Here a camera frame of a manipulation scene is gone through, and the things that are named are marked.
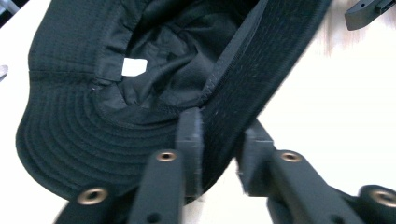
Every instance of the black plastic mount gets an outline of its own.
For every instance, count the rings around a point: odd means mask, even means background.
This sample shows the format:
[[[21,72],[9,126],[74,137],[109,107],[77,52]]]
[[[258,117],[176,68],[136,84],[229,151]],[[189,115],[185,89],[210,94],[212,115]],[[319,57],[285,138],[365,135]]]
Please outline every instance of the black plastic mount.
[[[59,215],[57,224],[183,223],[185,197],[201,189],[203,147],[198,108],[184,112],[178,124],[176,149],[154,152],[131,204],[120,221],[119,202],[111,186],[83,188]],[[275,224],[395,224],[396,192],[365,186],[353,197],[326,184],[299,153],[276,150],[256,120],[245,132],[237,152],[239,177],[252,197],[267,197]]]
[[[352,197],[326,184],[299,153],[276,150],[256,122],[238,153],[239,176],[249,196],[268,197],[275,224],[395,224],[396,192],[365,186]]]
[[[349,31],[363,28],[395,4],[396,0],[360,0],[346,12],[346,27]]]

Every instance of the white table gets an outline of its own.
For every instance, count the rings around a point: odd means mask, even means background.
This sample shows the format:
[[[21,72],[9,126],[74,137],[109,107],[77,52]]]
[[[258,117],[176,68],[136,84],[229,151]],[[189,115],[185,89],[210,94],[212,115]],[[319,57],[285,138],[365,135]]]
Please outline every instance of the white table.
[[[49,2],[31,0],[0,29],[0,64],[9,66],[0,82],[0,223],[52,223],[65,204],[26,173],[15,149],[27,54]],[[396,8],[348,33],[341,2],[259,120],[277,148],[303,154],[329,185],[352,195],[367,184],[396,189]],[[271,223],[265,199],[244,195],[235,172],[233,162],[185,207],[186,223]]]

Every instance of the bucket hat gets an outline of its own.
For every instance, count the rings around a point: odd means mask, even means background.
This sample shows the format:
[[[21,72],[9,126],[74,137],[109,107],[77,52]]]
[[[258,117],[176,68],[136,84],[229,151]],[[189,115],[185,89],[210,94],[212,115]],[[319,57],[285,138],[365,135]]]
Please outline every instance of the bucket hat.
[[[28,173],[70,199],[87,184],[139,185],[199,107],[204,191],[216,183],[318,29],[329,0],[52,0],[29,53],[17,133]],[[147,61],[123,74],[126,59]]]

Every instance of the black fabric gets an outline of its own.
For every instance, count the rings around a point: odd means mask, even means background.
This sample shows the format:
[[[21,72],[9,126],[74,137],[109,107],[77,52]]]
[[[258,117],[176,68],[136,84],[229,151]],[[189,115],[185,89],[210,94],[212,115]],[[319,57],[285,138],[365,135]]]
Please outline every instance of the black fabric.
[[[199,106],[208,190],[329,2],[53,0],[29,54],[23,165],[66,199],[92,182],[123,194],[150,153],[175,147],[178,114]],[[147,72],[123,77],[124,57],[148,59]]]

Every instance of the hole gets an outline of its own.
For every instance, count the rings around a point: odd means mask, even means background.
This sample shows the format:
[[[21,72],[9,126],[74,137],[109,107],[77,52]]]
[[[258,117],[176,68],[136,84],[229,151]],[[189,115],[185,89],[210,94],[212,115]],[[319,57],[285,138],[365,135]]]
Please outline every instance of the hole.
[[[99,196],[99,193],[95,191],[95,192],[92,192],[89,195],[87,195],[87,199],[92,200],[92,199],[97,198],[98,196]]]
[[[382,189],[375,189],[370,196],[377,202],[387,207],[396,208],[396,195]]]
[[[148,215],[147,222],[148,223],[160,223],[161,216],[158,213],[152,213]]]
[[[345,224],[344,219],[337,215],[332,215],[330,217],[330,220],[332,221],[332,223],[335,223],[335,224]]]
[[[378,196],[384,201],[387,201],[389,203],[393,202],[393,199],[388,194],[380,193]]]
[[[297,162],[297,161],[301,161],[301,157],[295,153],[291,153],[291,152],[285,152],[281,155],[281,158],[284,161],[291,161],[291,162]]]
[[[172,161],[176,158],[176,154],[172,152],[163,152],[157,156],[159,161]]]
[[[93,205],[101,203],[107,195],[107,190],[102,188],[87,189],[78,195],[77,202],[83,205]]]
[[[163,159],[164,160],[169,160],[169,158],[171,158],[171,155],[169,155],[169,153],[164,153],[163,154]]]

